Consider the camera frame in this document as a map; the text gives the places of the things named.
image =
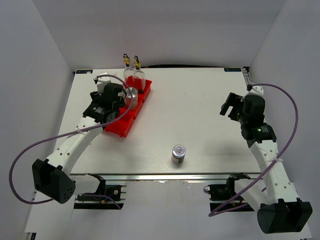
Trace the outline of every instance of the metal container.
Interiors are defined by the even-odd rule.
[[[134,87],[130,87],[130,90],[132,92],[132,97],[133,97],[132,106],[130,110],[135,110],[138,105],[138,90]],[[125,105],[129,107],[131,102],[131,96],[128,89],[126,89],[125,92],[126,92],[126,97],[124,99],[124,102],[125,102]]]
[[[175,164],[180,164],[184,161],[186,155],[186,148],[182,145],[175,145],[172,149],[172,161]]]

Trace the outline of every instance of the bottle with red liquid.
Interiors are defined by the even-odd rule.
[[[127,54],[123,54],[123,62],[125,64],[125,69],[124,69],[124,72],[123,72],[123,78],[125,80],[125,83],[129,85],[130,88],[133,88],[134,87],[134,74],[135,74],[135,70],[130,67],[130,63],[131,63],[131,60],[130,60],[130,57],[128,57]]]
[[[133,75],[133,84],[134,88],[138,90],[138,93],[143,94],[146,87],[146,75],[143,71],[141,71],[141,63],[137,56],[134,56],[135,62],[135,73]]]

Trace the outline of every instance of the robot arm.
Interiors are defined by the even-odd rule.
[[[249,85],[248,90],[249,93],[244,97],[230,93],[221,107],[220,114],[225,115],[228,108],[233,107],[228,117],[240,122],[242,137],[246,140],[261,172],[273,160],[277,162],[263,177],[267,195],[254,185],[241,197],[257,211],[258,223],[264,233],[300,232],[312,214],[312,207],[309,202],[300,200],[290,183],[282,159],[277,158],[276,135],[273,128],[265,123],[263,89],[252,88]],[[239,178],[229,180],[227,185],[233,185],[231,194],[235,195],[251,182],[252,180],[243,174]]]
[[[37,159],[32,165],[35,189],[61,204],[72,195],[99,194],[99,188],[105,185],[105,180],[98,175],[69,176],[80,155],[103,131],[102,127],[89,131],[79,131],[79,128],[96,127],[114,120],[125,104],[122,85],[111,83],[109,78],[95,80],[98,91],[90,93],[92,102],[76,126],[78,134],[69,136],[44,161]]]

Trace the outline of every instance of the clear bottle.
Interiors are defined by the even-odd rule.
[[[135,70],[130,67],[130,57],[128,57],[127,54],[123,54],[123,62],[125,64],[125,69],[123,71],[123,78],[125,80],[125,83],[129,85],[130,88],[134,87],[134,74],[135,74]]]
[[[134,87],[138,90],[138,93],[143,94],[146,87],[146,75],[143,71],[141,71],[141,63],[137,56],[134,56],[135,62],[135,73],[133,75],[133,83]]]

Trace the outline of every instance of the black label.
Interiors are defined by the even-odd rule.
[[[241,72],[241,68],[231,68],[231,67],[225,67],[224,68],[225,72]]]
[[[75,74],[92,74],[92,70],[77,70]]]

